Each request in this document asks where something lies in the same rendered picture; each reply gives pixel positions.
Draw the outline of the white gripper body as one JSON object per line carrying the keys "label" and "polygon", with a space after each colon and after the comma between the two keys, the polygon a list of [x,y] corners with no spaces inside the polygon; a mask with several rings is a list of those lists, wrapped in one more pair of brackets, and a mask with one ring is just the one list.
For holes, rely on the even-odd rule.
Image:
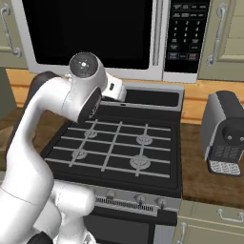
{"label": "white gripper body", "polygon": [[111,100],[124,102],[126,93],[127,91],[122,81],[112,81],[109,82],[106,89],[102,91],[102,96]]}

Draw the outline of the black microwave door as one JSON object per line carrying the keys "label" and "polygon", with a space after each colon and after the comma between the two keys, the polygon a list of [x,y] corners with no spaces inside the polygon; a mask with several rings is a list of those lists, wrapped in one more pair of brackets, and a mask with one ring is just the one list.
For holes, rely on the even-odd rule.
{"label": "black microwave door", "polygon": [[90,51],[109,74],[123,79],[160,80],[153,66],[156,0],[11,0],[28,69],[64,74],[70,59]]}

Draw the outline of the silver microwave oven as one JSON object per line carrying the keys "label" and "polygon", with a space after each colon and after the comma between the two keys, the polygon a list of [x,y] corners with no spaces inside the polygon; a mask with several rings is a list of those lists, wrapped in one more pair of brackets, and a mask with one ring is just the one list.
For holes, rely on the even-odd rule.
{"label": "silver microwave oven", "polygon": [[162,78],[155,81],[194,83],[211,0],[164,0]]}

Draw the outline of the olive cupboard door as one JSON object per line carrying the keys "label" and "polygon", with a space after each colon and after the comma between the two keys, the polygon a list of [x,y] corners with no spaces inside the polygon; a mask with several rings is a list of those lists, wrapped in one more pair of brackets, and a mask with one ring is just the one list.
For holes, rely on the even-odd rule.
{"label": "olive cupboard door", "polygon": [[10,47],[8,45],[6,35],[4,33],[3,23],[0,16],[0,68],[26,69],[27,62],[25,59],[25,54],[23,51],[19,31],[15,21],[11,0],[0,0],[0,9],[2,8],[4,3],[8,4],[10,7],[10,15],[6,15],[5,19],[8,24],[12,45],[15,48],[19,48],[21,50],[22,56],[18,58],[10,52]]}
{"label": "olive cupboard door", "polygon": [[[175,229],[173,244],[177,244],[180,239],[181,223]],[[211,230],[187,224],[183,244],[244,244],[244,234]]]}
{"label": "olive cupboard door", "polygon": [[[215,63],[208,67],[220,22],[216,13],[220,3],[228,8]],[[211,0],[198,78],[244,82],[244,0]]]}

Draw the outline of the black oven door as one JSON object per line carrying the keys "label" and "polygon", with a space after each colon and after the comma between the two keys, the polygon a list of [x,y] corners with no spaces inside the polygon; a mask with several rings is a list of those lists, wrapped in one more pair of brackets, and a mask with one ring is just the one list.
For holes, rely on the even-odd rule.
{"label": "black oven door", "polygon": [[130,213],[96,206],[84,217],[98,244],[172,244],[177,213]]}

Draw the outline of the black gas stove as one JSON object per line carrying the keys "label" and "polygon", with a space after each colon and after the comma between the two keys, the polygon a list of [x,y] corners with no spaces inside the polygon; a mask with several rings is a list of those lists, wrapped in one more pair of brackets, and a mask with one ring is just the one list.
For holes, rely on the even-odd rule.
{"label": "black gas stove", "polygon": [[[94,191],[95,207],[178,213],[182,198],[181,86],[129,82],[124,102],[105,99],[95,116],[66,122],[41,152],[55,178]],[[116,192],[114,200],[106,197]],[[134,197],[143,194],[139,205]],[[167,207],[155,202],[164,197]]]}

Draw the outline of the grey coffee machine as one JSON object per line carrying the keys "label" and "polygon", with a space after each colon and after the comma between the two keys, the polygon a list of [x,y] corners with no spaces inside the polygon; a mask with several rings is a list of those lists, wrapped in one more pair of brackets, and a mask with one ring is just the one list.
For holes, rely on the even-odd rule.
{"label": "grey coffee machine", "polygon": [[200,126],[200,142],[210,173],[240,176],[244,153],[244,107],[232,91],[216,91]]}

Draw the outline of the olive cabinet side panel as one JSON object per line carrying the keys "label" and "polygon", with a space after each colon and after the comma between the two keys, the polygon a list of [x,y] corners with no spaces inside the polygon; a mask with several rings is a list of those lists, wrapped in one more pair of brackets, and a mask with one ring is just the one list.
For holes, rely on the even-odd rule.
{"label": "olive cabinet side panel", "polygon": [[16,102],[6,70],[0,68],[0,120],[16,109]]}

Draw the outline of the olive drawer front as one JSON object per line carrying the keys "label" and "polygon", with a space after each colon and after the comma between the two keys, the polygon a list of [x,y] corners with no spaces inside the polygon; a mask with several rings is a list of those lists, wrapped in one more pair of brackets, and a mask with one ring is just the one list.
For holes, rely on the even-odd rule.
{"label": "olive drawer front", "polygon": [[244,210],[182,200],[178,218],[204,224],[207,228],[244,234]]}

